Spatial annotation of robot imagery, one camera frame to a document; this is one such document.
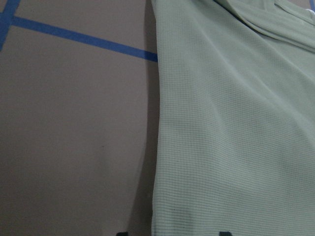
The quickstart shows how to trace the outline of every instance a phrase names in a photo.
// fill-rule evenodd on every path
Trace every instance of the wrinkled fabric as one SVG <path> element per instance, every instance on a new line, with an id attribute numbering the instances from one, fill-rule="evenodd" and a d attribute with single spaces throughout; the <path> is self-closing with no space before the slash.
<path id="1" fill-rule="evenodd" d="M 286 0 L 152 5 L 152 235 L 315 235 L 313 13 Z"/>

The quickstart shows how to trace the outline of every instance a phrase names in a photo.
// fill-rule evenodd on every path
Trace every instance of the waffle weave fabric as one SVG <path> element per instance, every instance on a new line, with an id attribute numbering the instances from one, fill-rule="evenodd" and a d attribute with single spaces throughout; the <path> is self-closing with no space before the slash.
<path id="1" fill-rule="evenodd" d="M 315 236 L 314 14 L 287 0 L 152 5 L 152 236 Z"/>

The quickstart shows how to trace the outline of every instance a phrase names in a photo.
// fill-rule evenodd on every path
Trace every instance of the green cloth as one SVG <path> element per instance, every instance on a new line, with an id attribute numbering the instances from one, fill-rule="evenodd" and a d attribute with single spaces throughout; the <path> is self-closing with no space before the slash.
<path id="1" fill-rule="evenodd" d="M 315 16 L 286 0 L 152 0 L 152 236 L 315 236 Z"/>

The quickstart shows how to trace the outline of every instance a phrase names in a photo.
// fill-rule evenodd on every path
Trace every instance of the blue tape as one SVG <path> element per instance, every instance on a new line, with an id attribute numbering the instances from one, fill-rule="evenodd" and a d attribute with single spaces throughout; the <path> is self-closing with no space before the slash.
<path id="1" fill-rule="evenodd" d="M 67 30 L 67 29 L 61 29 L 59 27 L 50 26 L 50 25 L 39 23 L 36 21 L 27 20 L 24 18 L 16 17 L 16 16 L 13 17 L 12 19 L 12 25 L 29 29 L 29 30 L 38 31 L 41 33 L 51 34 L 57 37 L 70 39 L 73 41 L 93 45 L 96 47 L 104 48 L 107 50 L 127 54 L 130 56 L 134 56 L 134 57 L 138 57 L 138 58 L 142 58 L 142 59 L 146 59 L 146 60 L 150 60 L 154 62 L 158 61 L 158 56 L 155 53 L 133 48 L 133 47 L 123 45 L 120 43 L 115 43 L 108 40 L 96 38 L 96 37 L 89 36 L 86 34 L 77 33 L 74 31 Z"/>
<path id="2" fill-rule="evenodd" d="M 315 11 L 314 0 L 310 0 L 310 5 L 311 5 L 311 9 L 312 9 L 313 11 Z"/>
<path id="3" fill-rule="evenodd" d="M 2 50 L 5 38 L 21 0 L 7 0 L 3 13 L 0 16 L 0 51 Z"/>

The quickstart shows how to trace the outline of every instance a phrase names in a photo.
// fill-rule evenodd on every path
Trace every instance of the black object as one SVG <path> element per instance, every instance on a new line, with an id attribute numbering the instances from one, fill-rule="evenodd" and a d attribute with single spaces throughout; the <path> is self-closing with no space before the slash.
<path id="1" fill-rule="evenodd" d="M 128 232 L 117 233 L 116 236 L 128 236 Z"/>
<path id="2" fill-rule="evenodd" d="M 220 232 L 219 236 L 233 236 L 230 232 Z"/>

